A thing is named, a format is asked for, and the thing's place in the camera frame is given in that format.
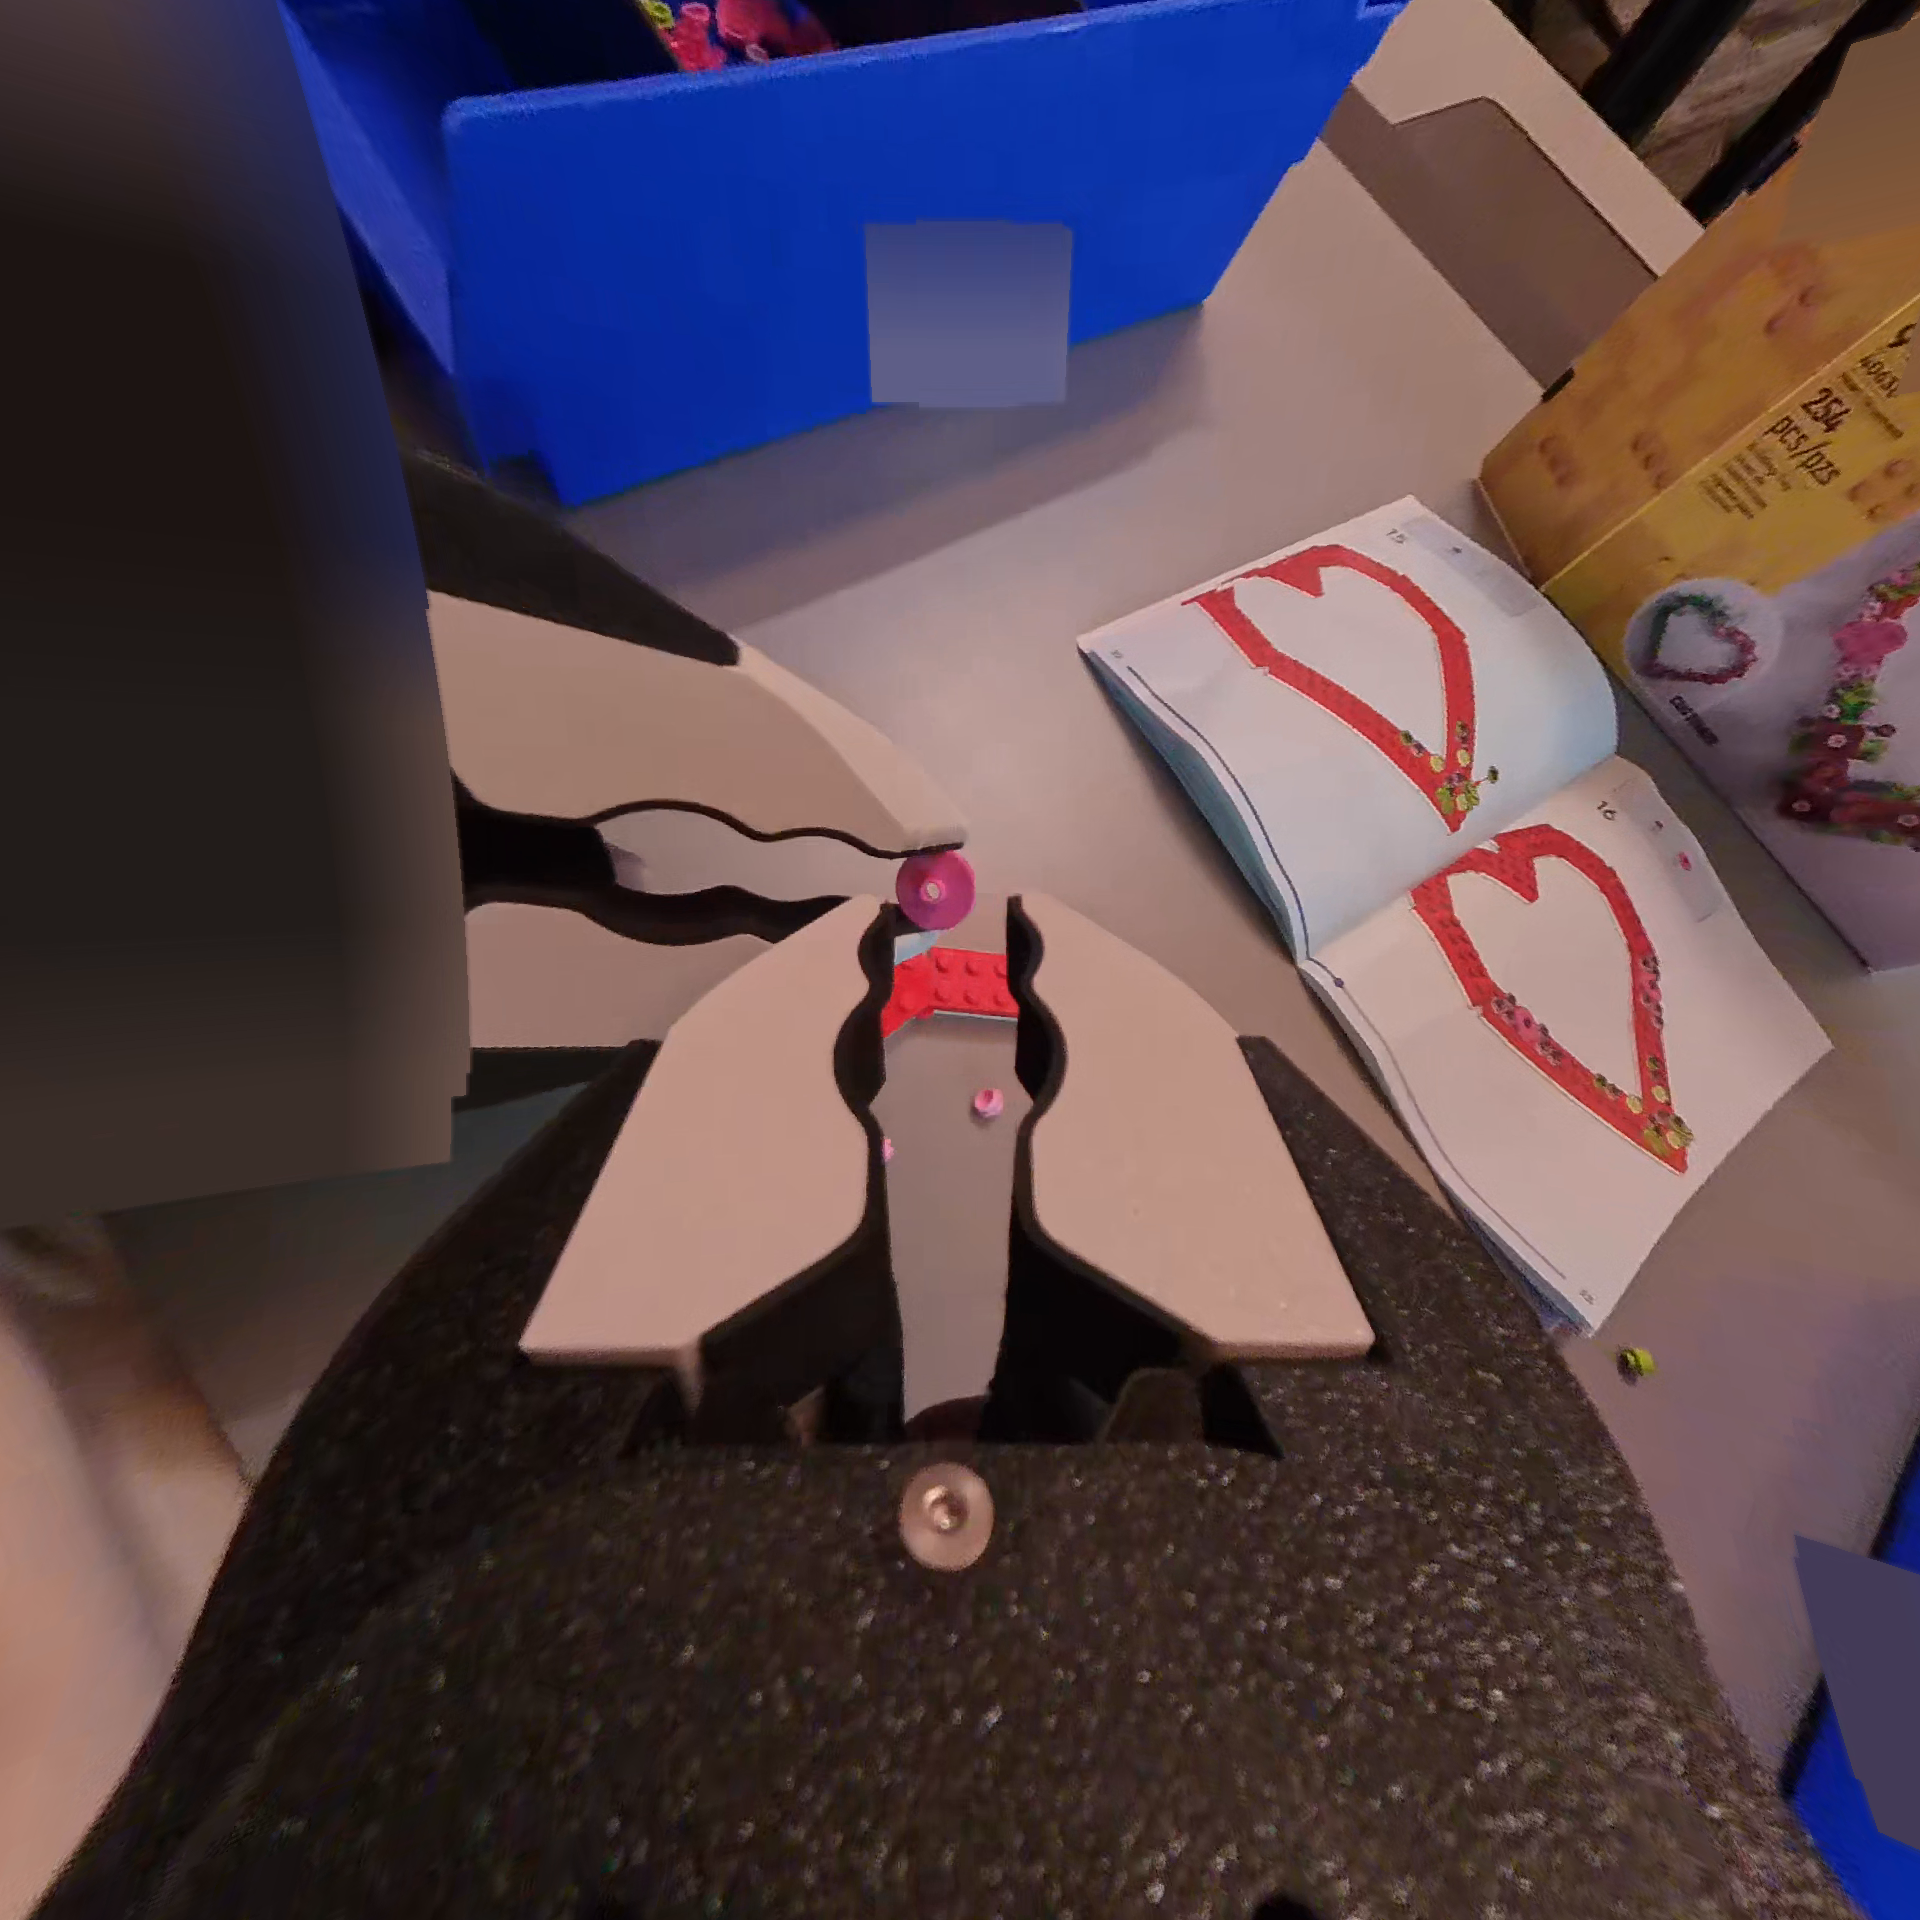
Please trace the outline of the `red brick heart frame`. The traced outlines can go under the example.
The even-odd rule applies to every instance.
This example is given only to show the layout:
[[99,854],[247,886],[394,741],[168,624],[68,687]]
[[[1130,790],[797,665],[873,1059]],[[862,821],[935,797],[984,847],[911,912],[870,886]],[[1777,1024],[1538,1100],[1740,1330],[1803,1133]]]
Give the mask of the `red brick heart frame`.
[[1015,1024],[1019,1002],[1009,988],[1004,953],[935,944],[896,960],[877,1017],[879,1037],[889,1041],[935,1018]]

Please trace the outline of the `yellow carton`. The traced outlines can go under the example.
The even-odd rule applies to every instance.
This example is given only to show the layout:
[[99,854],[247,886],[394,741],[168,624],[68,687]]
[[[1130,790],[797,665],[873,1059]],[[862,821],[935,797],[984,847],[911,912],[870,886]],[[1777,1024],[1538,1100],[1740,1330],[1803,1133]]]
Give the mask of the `yellow carton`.
[[1788,161],[1486,457],[1525,575],[1615,660],[1693,575],[1777,590],[1916,514],[1916,201]]

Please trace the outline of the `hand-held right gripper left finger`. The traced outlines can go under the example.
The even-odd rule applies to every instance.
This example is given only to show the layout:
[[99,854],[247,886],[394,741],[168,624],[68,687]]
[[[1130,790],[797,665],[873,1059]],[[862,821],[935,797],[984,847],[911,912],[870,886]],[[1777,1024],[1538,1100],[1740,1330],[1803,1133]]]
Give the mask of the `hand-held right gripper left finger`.
[[700,1401],[804,1399],[889,1354],[879,1012],[889,910],[830,908],[658,1045],[520,1336],[538,1365],[641,1366]]

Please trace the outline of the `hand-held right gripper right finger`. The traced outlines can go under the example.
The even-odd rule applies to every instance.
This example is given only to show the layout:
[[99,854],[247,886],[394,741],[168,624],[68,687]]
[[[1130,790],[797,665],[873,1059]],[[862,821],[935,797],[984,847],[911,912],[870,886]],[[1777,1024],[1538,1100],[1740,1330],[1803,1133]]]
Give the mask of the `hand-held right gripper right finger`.
[[1217,1361],[1364,1356],[1373,1327],[1229,1022],[1050,894],[1008,903],[1008,982],[1037,1248]]

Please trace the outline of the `person's light clothing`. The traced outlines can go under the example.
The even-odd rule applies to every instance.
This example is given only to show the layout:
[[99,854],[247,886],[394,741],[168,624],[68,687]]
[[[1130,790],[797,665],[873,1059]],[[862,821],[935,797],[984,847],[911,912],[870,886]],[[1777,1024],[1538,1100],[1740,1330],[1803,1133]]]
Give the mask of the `person's light clothing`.
[[120,1785],[247,1500],[106,1227],[1,1234],[1,1913]]

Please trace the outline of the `bag of pink pieces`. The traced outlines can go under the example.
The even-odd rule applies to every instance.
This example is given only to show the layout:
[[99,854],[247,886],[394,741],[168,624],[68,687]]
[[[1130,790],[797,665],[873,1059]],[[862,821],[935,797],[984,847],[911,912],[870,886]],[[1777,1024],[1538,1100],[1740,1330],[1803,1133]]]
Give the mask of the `bag of pink pieces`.
[[631,3],[672,72],[707,74],[838,50],[802,3]]

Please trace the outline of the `grey desk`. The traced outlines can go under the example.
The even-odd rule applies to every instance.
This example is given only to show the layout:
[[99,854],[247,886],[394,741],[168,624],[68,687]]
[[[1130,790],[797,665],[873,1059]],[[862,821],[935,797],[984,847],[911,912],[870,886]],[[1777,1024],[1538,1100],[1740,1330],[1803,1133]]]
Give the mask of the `grey desk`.
[[[873,412],[573,517],[675,603],[888,735],[955,800],[982,886],[1066,900],[1271,1038],[1425,1191],[1277,936],[1076,638],[1401,496],[1497,548],[1483,454],[1542,384],[1434,265],[1436,217],[1380,205],[1357,130],[1421,124],[1452,194],[1501,108],[1563,179],[1528,293],[1595,255],[1584,201],[1649,271],[1685,249],[1666,191],[1490,4],[1409,4],[1201,308],[1077,348],[1068,401]],[[1818,1682],[1795,1541],[1876,1537],[1916,1427],[1916,974],[1861,973],[1635,705],[1658,783],[1833,1042],[1672,1225],[1605,1324],[1561,1351],[1637,1479],[1711,1670],[1768,1771]],[[1622,1379],[1619,1349],[1655,1373]]]

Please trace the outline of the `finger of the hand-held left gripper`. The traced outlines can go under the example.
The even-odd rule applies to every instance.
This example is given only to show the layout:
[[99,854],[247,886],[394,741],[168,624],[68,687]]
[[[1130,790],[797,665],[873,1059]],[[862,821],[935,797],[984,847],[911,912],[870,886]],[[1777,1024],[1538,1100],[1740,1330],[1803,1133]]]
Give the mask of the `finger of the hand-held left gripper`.
[[947,793],[873,725],[741,647],[716,665],[431,590],[452,777],[499,814],[698,813],[757,842],[959,850]]
[[483,905],[463,918],[473,1048],[665,1042],[745,1052],[791,1041],[825,1048],[846,1018],[846,908],[779,940],[644,943],[583,915]]

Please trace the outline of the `instruction booklet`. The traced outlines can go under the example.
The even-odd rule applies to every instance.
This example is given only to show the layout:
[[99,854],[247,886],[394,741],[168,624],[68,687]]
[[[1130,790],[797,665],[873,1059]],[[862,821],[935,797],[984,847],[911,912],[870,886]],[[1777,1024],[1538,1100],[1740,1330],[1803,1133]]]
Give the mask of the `instruction booklet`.
[[1458,1213],[1598,1333],[1830,1041],[1587,643],[1401,498],[1076,651]]

